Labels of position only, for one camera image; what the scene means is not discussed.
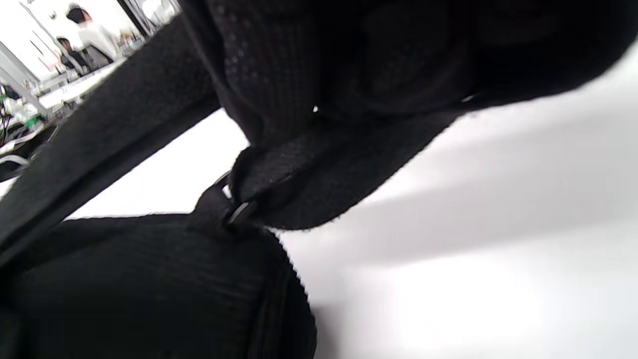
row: white shirt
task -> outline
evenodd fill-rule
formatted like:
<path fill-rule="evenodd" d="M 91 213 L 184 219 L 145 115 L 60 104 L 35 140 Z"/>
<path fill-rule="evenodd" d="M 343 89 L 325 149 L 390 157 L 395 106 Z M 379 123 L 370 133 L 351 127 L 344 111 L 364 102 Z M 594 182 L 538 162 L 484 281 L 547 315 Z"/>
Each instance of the white shirt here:
<path fill-rule="evenodd" d="M 113 61 L 122 57 L 117 38 L 103 26 L 93 21 L 84 22 L 80 25 L 79 35 L 85 47 L 93 45 Z"/>

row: metal buckle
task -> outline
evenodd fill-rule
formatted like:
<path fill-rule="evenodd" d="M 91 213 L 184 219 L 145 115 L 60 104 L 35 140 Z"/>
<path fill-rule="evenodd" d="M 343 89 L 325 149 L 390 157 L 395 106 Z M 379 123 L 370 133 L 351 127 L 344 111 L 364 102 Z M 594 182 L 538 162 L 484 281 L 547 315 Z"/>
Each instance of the metal buckle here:
<path fill-rule="evenodd" d="M 230 171 L 224 173 L 213 185 L 219 185 L 220 183 L 226 181 L 230 175 Z M 224 187 L 222 187 L 221 191 L 224 193 L 226 198 L 233 204 L 234 210 L 232 214 L 228 217 L 227 225 L 238 225 L 241 224 L 255 212 L 257 209 L 257 203 L 255 201 L 243 202 L 236 205 L 232 194 L 230 193 L 229 184 L 226 183 Z"/>

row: person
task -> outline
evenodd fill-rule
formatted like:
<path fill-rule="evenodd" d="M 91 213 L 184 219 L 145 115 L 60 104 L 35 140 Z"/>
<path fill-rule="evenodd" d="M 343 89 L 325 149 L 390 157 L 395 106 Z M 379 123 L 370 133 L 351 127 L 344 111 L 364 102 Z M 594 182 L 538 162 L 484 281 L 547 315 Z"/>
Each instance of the person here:
<path fill-rule="evenodd" d="M 62 47 L 64 47 L 64 49 L 67 51 L 69 56 L 71 56 L 78 63 L 78 65 L 82 67 L 86 67 L 86 68 L 89 67 L 89 64 L 87 64 L 86 60 L 84 59 L 84 57 L 82 57 L 81 53 L 73 49 L 69 39 L 58 37 L 56 40 L 60 43 L 60 45 L 62 45 Z M 62 54 L 60 56 L 60 62 L 62 62 L 62 64 L 66 66 L 67 69 L 75 70 L 73 63 L 66 57 L 66 55 Z"/>
<path fill-rule="evenodd" d="M 77 5 L 72 6 L 66 14 L 66 18 L 78 24 L 80 27 L 80 40 L 82 40 L 87 50 L 90 50 L 91 47 L 95 48 L 104 56 L 107 63 L 113 63 L 122 58 L 122 51 L 117 43 L 117 36 L 93 21 L 93 18 L 85 9 Z"/>

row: shoulder strap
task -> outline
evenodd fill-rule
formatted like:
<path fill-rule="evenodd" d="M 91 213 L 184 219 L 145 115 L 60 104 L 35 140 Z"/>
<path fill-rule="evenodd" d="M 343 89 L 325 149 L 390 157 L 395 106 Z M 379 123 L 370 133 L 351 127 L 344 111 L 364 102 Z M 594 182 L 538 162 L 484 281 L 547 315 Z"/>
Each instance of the shoulder strap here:
<path fill-rule="evenodd" d="M 111 75 L 0 202 L 0 266 L 219 109 L 182 21 Z"/>

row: white wall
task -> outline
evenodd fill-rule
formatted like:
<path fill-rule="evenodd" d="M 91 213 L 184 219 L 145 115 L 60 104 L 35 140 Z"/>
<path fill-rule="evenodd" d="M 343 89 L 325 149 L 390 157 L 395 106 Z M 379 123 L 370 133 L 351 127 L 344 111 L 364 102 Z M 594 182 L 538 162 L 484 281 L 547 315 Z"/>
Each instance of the white wall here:
<path fill-rule="evenodd" d="M 66 37 L 74 47 L 82 47 L 77 25 L 66 18 L 70 3 L 84 7 L 95 21 L 113 33 L 134 29 L 132 22 L 116 0 L 38 0 L 29 5 L 29 8 L 53 36 Z M 40 39 L 42 39 L 49 48 L 56 49 L 50 38 L 19 5 L 18 0 L 3 0 L 0 7 L 0 22 L 5 29 L 11 29 L 11 31 L 0 32 L 0 42 L 3 42 L 40 79 L 57 75 L 57 72 L 49 70 L 40 61 L 43 55 L 30 43 L 33 41 L 41 49 L 46 49 L 45 44 L 41 45 Z M 55 20 L 50 18 L 53 13 L 57 14 Z M 33 32 L 37 33 L 40 39 L 33 35 Z M 45 51 L 45 55 L 46 62 L 59 62 L 59 54 Z"/>
<path fill-rule="evenodd" d="M 638 358 L 637 93 L 634 49 L 460 119 L 339 220 L 283 233 L 317 359 Z M 245 145 L 219 112 L 75 216 L 189 211 Z"/>
<path fill-rule="evenodd" d="M 3 0 L 0 6 L 0 23 L 3 25 L 3 31 L 0 31 L 0 42 L 40 79 L 57 74 L 41 61 L 44 60 L 50 65 L 59 62 L 58 56 L 49 51 L 54 49 L 50 38 L 37 26 L 17 0 Z M 34 42 L 44 55 L 31 42 Z"/>

